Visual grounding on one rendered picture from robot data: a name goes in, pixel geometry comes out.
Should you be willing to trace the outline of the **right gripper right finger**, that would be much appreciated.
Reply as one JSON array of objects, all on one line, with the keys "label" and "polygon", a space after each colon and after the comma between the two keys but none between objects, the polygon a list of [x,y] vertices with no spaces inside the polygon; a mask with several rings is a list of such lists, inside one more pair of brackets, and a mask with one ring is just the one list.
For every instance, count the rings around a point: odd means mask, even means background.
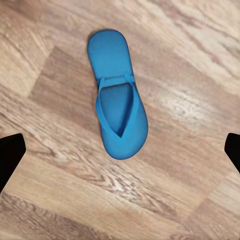
[{"label": "right gripper right finger", "polygon": [[240,134],[228,134],[225,141],[224,151],[240,172]]}]

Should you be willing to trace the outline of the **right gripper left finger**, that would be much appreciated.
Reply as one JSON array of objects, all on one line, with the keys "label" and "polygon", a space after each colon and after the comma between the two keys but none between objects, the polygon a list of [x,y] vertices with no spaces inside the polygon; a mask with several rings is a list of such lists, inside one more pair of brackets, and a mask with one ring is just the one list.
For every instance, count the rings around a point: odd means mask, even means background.
[{"label": "right gripper left finger", "polygon": [[0,138],[0,193],[26,153],[22,133]]}]

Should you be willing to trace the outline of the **sandal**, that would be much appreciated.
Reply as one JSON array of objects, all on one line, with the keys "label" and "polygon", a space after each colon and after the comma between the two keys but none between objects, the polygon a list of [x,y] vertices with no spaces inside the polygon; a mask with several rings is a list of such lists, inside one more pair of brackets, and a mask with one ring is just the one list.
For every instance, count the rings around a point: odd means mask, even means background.
[{"label": "sandal", "polygon": [[149,132],[128,43],[118,30],[103,29],[89,38],[87,54],[98,87],[95,110],[103,145],[112,158],[127,160],[143,147]]}]

